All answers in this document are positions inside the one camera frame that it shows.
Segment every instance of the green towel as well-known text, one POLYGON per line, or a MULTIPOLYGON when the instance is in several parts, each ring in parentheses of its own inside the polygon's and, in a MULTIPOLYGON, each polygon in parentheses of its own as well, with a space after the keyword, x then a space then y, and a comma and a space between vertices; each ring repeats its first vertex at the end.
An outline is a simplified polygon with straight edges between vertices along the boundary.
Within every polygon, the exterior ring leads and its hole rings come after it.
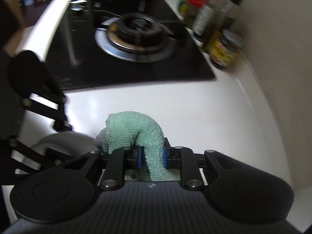
POLYGON ((145 161, 141 170, 127 172, 133 179, 141 181, 180 180, 180 171, 163 167, 164 136, 160 126, 151 117, 137 112, 110 114, 106 127, 95 139, 95 145, 104 152, 133 145, 142 146, 145 161))

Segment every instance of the white countertop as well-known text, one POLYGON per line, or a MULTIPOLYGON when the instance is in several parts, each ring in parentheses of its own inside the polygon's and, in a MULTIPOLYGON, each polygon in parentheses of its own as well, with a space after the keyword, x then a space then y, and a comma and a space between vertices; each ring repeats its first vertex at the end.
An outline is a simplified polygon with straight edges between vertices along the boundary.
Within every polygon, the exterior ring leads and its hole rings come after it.
MULTIPOLYGON (((178 0, 165 1, 176 12, 178 0)), ((50 3, 24 50, 33 50, 45 60, 69 2, 50 3)), ((290 183, 277 124, 244 58, 239 57, 228 72, 212 68, 216 81, 140 83, 67 93, 69 122, 75 131, 95 137, 110 113, 145 113, 160 124, 173 146, 183 145, 197 153, 214 149, 290 183)), ((50 125, 50 119, 26 112, 20 140, 31 146, 54 133, 50 125)))

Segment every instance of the gas burner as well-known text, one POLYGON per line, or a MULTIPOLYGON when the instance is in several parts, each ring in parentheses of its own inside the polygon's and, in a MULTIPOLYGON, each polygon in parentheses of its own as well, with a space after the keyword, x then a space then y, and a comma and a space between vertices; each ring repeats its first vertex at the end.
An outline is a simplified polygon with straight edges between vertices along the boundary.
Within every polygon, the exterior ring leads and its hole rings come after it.
POLYGON ((173 32, 156 19, 129 13, 102 23, 107 29, 96 30, 96 43, 102 50, 132 62, 156 62, 170 57, 176 50, 173 32))

